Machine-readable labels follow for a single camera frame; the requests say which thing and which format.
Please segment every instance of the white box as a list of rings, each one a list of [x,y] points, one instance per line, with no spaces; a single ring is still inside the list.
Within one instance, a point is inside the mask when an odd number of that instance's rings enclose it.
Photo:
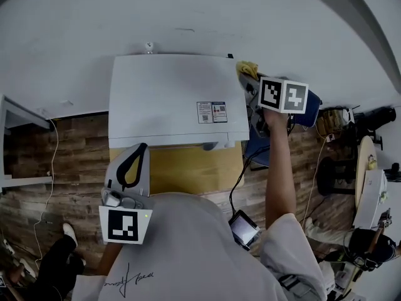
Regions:
[[[108,118],[110,148],[249,139],[236,60],[195,55],[115,58]]]
[[[258,105],[275,112],[305,114],[308,90],[306,83],[261,77]]]
[[[376,215],[377,205],[382,192],[387,189],[387,178],[382,169],[366,171],[362,196],[357,215],[353,221],[355,228],[370,230],[377,226],[380,215]]]

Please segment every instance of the white stand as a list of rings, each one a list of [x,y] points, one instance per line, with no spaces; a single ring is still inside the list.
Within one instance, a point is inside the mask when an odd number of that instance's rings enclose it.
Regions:
[[[4,174],[4,135],[11,133],[9,128],[29,123],[50,129],[50,124],[45,119],[0,95],[0,193],[3,187],[43,184],[52,180],[51,176],[13,179],[11,175]]]

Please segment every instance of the black cable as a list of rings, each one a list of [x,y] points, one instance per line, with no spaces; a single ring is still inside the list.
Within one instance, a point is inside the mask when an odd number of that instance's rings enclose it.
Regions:
[[[290,133],[293,131],[294,127],[295,127],[295,118],[293,116],[291,118],[291,115],[288,115],[287,136],[290,135]]]
[[[33,256],[35,259],[38,258],[36,255],[32,254],[31,252],[29,252],[27,249],[23,248],[22,246],[19,246],[18,244],[12,243],[12,242],[10,242],[10,241],[8,241],[8,243],[9,243],[10,245],[16,246],[17,248],[19,248],[20,250],[25,251],[26,253],[29,253],[29,254],[30,254],[31,256]]]
[[[238,177],[237,183],[234,185],[234,187],[232,188],[232,190],[231,190],[231,192],[230,192],[230,195],[229,195],[229,200],[230,200],[231,209],[232,209],[232,215],[233,215],[233,216],[237,213],[237,211],[236,211],[236,209],[234,208],[234,205],[233,205],[233,203],[232,203],[232,192],[234,192],[234,190],[235,190],[235,188],[237,187],[237,185],[239,184],[239,182],[241,182],[241,179],[242,179],[242,177],[243,177],[243,175],[244,175],[244,173],[245,173],[245,170],[246,170],[247,167],[250,165],[252,159],[254,159],[256,156],[262,154],[263,152],[266,152],[269,148],[270,148],[270,145],[267,145],[267,146],[264,146],[264,147],[260,147],[256,152],[254,152],[252,155],[250,155],[250,156],[246,159],[246,161],[245,161],[245,163],[244,163],[244,167],[243,167],[243,169],[242,169],[242,171],[241,171],[241,174],[240,174],[239,177]]]

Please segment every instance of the white cable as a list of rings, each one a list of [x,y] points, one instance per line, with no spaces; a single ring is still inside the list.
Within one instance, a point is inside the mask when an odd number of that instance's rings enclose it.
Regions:
[[[318,126],[315,125],[315,127],[316,127],[316,131],[317,131],[318,135],[320,136],[320,138],[321,138],[321,139],[325,139],[322,135],[319,134]]]
[[[45,204],[45,206],[44,206],[44,210],[43,210],[42,213],[40,214],[40,219],[39,219],[39,221],[36,222],[36,223],[33,225],[33,231],[34,231],[34,233],[35,233],[36,243],[38,244],[38,248],[39,248],[39,252],[40,252],[40,258],[38,258],[37,260],[35,260],[35,264],[36,264],[36,267],[38,268],[38,270],[39,270],[38,261],[41,261],[41,260],[43,259],[43,254],[42,254],[42,251],[41,251],[41,249],[40,249],[40,244],[39,244],[39,241],[38,241],[38,237],[36,236],[36,225],[38,225],[38,224],[40,224],[40,222],[42,222],[43,213],[46,211],[46,208],[48,207],[49,200],[51,199],[51,197],[52,197],[52,195],[53,195],[53,185],[54,185],[54,183],[55,183],[55,170],[54,170],[54,168],[53,168],[53,162],[54,162],[54,160],[55,160],[55,156],[56,156],[57,148],[58,148],[58,132],[57,132],[57,128],[56,128],[55,123],[53,123],[53,121],[52,121],[51,119],[49,119],[49,120],[50,120],[50,122],[53,124],[53,127],[55,128],[55,132],[56,132],[56,135],[57,135],[57,145],[56,145],[55,153],[53,154],[53,158],[51,159],[51,192],[50,192],[49,198],[47,199],[46,204]]]
[[[323,150],[323,148],[324,148],[324,146],[325,146],[325,144],[326,144],[326,140],[327,140],[327,138],[328,138],[330,135],[327,135],[327,137],[324,138],[323,145],[321,146],[321,149],[320,149],[320,152],[319,152],[318,163],[317,163],[316,169],[315,169],[315,175],[313,175],[312,188],[311,188],[311,192],[309,193],[309,199],[308,199],[308,204],[306,205],[305,215],[303,216],[303,220],[302,220],[302,228],[303,228],[303,225],[304,225],[304,223],[305,223],[306,215],[308,214],[309,203],[310,203],[311,197],[312,197],[313,186],[315,186],[315,177],[316,177],[316,174],[317,174],[318,168],[319,168],[319,161],[320,161],[321,151]]]

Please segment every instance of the white sneaker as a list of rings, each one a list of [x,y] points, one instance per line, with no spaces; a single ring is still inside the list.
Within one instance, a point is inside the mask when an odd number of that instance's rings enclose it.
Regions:
[[[305,221],[305,233],[306,236],[309,236],[308,233],[313,229],[314,225],[313,225],[313,220],[312,218],[307,218]]]
[[[70,238],[72,238],[75,241],[76,247],[78,246],[78,241],[76,240],[75,236],[75,231],[71,225],[68,223],[63,224],[63,231],[65,235],[68,235]]]
[[[20,263],[22,263],[25,267],[25,270],[33,277],[36,278],[36,274],[35,271],[32,269],[32,267],[28,264],[28,262],[25,259],[20,259],[19,261]]]

